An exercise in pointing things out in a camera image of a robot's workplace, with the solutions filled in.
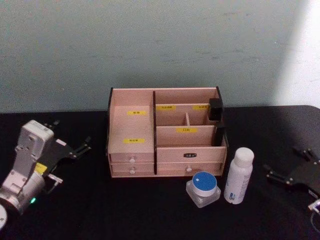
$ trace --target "black tablecloth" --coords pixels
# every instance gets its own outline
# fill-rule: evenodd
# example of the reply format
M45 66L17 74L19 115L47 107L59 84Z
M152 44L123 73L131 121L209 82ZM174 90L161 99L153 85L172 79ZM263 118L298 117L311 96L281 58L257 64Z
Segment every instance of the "black tablecloth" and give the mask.
M218 186L223 191L230 161L239 147L255 153L243 203L223 195L197 208L186 193L190 177L111 179L105 157L106 112L0 114L0 181L11 169L21 126L59 119L55 137L77 147L92 137L92 151L55 171L64 182L37 198L8 229L5 239L316 239L305 192L289 192L266 180L263 164L288 174L303 159L292 146L320 155L320 109L311 106L225 109L230 144Z

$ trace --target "light blue wall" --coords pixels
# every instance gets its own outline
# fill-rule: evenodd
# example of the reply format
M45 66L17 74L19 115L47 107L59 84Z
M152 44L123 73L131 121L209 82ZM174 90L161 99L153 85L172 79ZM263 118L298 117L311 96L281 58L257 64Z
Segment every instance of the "light blue wall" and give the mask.
M298 1L0 2L0 112L104 110L110 87L272 100Z

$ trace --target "white wall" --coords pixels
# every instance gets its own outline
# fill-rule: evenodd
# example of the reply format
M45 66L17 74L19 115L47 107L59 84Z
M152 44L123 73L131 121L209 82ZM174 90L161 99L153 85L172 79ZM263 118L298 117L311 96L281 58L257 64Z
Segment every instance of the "white wall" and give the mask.
M110 87L218 85L226 106L279 104L298 3L1 1L0 112L103 110Z
M287 46L274 101L320 108L320 1L309 0Z

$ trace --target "yellow sticker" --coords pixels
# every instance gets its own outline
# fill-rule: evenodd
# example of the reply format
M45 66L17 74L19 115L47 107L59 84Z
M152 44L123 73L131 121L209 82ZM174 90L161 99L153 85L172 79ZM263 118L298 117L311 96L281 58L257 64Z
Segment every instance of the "yellow sticker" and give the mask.
M198 132L198 128L196 127L177 127L175 129L177 133L196 133Z
M193 110L207 110L209 105L194 105L192 106Z
M175 105L160 105L160 106L156 106L156 109L160 110L160 111L176 110L176 106Z
M143 144L145 143L144 138L125 138L123 140L124 144Z
M127 114L129 116L134 116L134 115L146 115L146 111L128 111Z
M39 162L36 163L34 171L36 171L39 174L44 174L44 172L47 170L47 167Z

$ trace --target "wooden desk organizer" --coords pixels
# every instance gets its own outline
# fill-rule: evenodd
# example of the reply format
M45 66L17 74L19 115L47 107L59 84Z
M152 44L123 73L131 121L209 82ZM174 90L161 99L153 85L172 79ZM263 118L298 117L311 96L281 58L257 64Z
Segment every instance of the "wooden desk organizer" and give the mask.
M220 108L212 108L212 102L220 102ZM209 120L210 114L216 120ZM214 144L221 122L218 87L112 88L107 133L111 176L193 176L199 171L221 176L228 148L224 131L220 145Z

